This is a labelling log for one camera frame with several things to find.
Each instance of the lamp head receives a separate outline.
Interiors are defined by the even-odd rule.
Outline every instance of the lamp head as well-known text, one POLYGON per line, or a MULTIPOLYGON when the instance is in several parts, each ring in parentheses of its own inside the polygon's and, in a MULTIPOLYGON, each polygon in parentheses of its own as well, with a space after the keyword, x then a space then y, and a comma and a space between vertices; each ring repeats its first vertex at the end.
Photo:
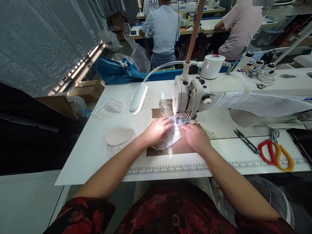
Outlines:
POLYGON ((147 88, 148 86, 146 85, 145 82, 142 82, 140 86, 137 88, 137 92, 133 98, 133 101, 129 109, 131 113, 136 114, 141 110, 147 92, 147 88))

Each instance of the hand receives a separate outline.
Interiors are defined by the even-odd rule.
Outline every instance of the hand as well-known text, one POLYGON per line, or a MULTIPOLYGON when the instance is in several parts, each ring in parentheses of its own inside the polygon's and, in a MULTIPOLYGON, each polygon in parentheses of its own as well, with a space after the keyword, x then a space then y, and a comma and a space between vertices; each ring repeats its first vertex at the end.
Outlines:
POLYGON ((170 124, 171 122, 172 119, 168 119, 168 117, 153 120, 140 135, 142 141, 146 144, 146 148, 158 145, 166 139, 168 131, 174 127, 173 124, 170 124))
POLYGON ((204 156, 205 153, 207 153, 208 148, 211 147, 207 133, 199 124, 192 125, 190 123, 181 126, 181 128, 186 131, 186 140, 189 146, 192 147, 196 153, 204 156))

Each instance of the black fabric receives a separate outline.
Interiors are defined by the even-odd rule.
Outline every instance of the black fabric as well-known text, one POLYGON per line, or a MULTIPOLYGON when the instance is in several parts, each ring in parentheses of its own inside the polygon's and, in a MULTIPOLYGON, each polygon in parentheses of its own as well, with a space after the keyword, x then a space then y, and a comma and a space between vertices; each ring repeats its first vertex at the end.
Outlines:
POLYGON ((211 51, 214 54, 219 54, 219 48, 222 46, 225 41, 228 39, 230 36, 230 32, 218 32, 214 33, 211 37, 211 43, 208 46, 208 49, 206 50, 206 54, 210 53, 211 51))
POLYGON ((0 114, 59 128, 58 133, 0 118, 0 175, 62 169, 85 123, 72 121, 0 83, 0 114))

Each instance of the sewing machine knob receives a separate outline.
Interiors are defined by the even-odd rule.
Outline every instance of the sewing machine knob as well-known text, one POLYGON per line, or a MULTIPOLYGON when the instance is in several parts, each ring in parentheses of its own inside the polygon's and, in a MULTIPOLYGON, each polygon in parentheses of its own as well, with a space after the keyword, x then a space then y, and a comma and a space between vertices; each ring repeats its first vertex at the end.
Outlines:
POLYGON ((211 103, 211 99, 210 98, 206 98, 202 102, 203 102, 204 105, 206 105, 206 104, 211 103))

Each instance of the blue bag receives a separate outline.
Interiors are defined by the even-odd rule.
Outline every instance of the blue bag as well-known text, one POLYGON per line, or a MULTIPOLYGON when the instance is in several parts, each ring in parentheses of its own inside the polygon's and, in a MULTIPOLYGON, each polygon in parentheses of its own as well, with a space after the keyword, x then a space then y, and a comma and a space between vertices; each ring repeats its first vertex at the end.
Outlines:
POLYGON ((142 82, 147 76, 139 72, 135 64, 131 64, 127 59, 123 59, 122 62, 128 66, 123 67, 120 62, 105 57, 99 57, 96 60, 96 72, 106 85, 142 82))

